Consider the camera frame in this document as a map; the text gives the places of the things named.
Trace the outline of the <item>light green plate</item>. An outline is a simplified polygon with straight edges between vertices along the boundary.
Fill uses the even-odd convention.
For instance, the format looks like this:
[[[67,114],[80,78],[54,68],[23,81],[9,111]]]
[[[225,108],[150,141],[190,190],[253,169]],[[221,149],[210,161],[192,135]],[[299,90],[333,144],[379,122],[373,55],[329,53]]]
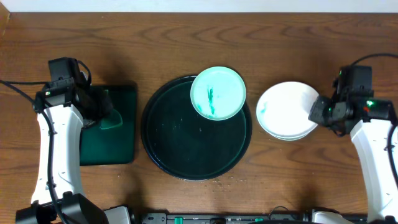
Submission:
[[[310,132],[306,132],[306,133],[303,133],[303,134],[293,135],[293,136],[278,136],[278,135],[275,135],[272,132],[269,132],[269,131],[266,131],[266,132],[268,134],[270,134],[271,136],[273,136],[273,137],[275,137],[277,139],[283,140],[283,141],[296,141],[296,140],[304,138],[305,136],[307,136],[310,133]]]

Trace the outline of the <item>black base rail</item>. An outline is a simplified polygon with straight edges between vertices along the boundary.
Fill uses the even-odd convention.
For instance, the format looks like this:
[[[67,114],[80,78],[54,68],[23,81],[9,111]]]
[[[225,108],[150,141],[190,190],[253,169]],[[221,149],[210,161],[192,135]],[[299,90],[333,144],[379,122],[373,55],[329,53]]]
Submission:
[[[168,215],[166,213],[147,213],[136,220],[138,224],[291,224],[309,223],[303,220],[294,220],[288,215],[280,215],[269,219],[268,216],[250,215]]]

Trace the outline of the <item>black round tray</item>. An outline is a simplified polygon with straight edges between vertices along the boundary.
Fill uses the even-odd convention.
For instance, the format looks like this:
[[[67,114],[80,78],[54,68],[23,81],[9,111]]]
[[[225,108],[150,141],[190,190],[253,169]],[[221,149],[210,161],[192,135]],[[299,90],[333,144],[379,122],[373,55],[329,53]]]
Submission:
[[[164,172],[185,180],[207,180],[231,170],[252,136],[248,105],[224,121],[201,116],[190,100],[193,76],[176,78],[148,101],[141,120],[144,148]]]

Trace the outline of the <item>black rectangular water tray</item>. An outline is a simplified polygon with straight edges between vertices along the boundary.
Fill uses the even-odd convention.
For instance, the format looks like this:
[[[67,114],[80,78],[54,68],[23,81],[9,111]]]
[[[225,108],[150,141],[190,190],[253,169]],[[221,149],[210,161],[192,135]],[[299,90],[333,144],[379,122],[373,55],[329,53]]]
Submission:
[[[120,127],[102,130],[100,121],[81,130],[80,165],[128,164],[134,160],[137,94],[132,85],[103,85],[121,114]]]

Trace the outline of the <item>green sponge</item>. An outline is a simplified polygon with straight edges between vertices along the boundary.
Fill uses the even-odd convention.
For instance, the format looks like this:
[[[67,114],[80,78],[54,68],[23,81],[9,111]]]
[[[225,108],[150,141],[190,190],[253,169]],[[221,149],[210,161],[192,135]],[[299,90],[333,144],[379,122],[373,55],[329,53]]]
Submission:
[[[102,117],[100,120],[100,129],[107,130],[122,126],[123,119],[121,114],[114,108],[109,95],[109,90],[104,90],[104,95],[101,100]]]

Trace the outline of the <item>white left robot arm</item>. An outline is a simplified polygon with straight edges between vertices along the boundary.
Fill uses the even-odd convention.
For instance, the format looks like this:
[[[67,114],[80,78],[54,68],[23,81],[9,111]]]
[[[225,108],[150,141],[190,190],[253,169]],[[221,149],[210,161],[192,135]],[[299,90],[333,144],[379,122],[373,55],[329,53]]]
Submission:
[[[16,212],[16,223],[109,223],[89,201],[80,175],[80,137],[85,121],[108,114],[107,96],[90,79],[58,78],[28,99],[40,128],[39,174],[31,205]]]

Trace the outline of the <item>white plate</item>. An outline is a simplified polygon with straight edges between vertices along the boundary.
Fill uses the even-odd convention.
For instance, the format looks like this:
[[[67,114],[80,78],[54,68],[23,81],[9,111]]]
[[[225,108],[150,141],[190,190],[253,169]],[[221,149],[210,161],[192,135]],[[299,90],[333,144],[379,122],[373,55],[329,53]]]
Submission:
[[[256,118],[265,131],[278,136],[312,132],[317,123],[308,116],[319,93],[301,82],[282,82],[267,89],[256,105]]]

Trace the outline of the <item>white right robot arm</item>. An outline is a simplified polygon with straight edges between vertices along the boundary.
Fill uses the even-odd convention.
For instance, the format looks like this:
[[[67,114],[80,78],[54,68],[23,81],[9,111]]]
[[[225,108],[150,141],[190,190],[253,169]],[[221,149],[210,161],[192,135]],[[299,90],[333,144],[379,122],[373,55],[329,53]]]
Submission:
[[[317,96],[308,119],[338,137],[348,135],[359,157],[368,223],[397,223],[397,115],[389,100]]]

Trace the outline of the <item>green rimmed plate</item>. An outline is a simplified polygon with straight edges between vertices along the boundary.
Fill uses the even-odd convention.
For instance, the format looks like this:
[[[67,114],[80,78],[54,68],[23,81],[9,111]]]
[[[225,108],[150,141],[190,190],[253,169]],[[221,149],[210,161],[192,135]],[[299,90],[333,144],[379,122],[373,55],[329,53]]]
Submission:
[[[246,101],[246,86],[238,72],[228,67],[210,67],[194,78],[190,100],[195,111],[212,121],[232,118]]]

